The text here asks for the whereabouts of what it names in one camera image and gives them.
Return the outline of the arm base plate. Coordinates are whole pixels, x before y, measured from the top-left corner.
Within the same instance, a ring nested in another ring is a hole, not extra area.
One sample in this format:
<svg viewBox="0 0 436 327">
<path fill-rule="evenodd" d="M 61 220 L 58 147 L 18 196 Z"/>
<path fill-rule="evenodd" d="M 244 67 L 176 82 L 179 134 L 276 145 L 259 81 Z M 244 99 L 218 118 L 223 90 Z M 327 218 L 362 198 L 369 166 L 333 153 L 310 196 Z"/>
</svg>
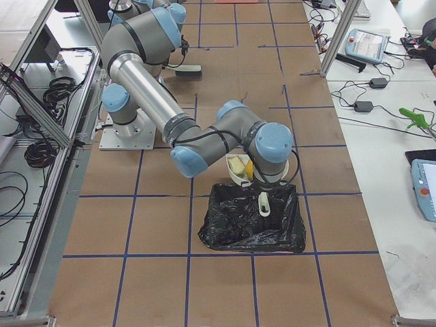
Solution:
<svg viewBox="0 0 436 327">
<path fill-rule="evenodd" d="M 129 125 L 114 123 L 111 114 L 105 124 L 109 127 L 103 128 L 99 142 L 101 151 L 153 150 L 156 126 L 141 108 L 137 109 L 136 120 Z"/>
</svg>

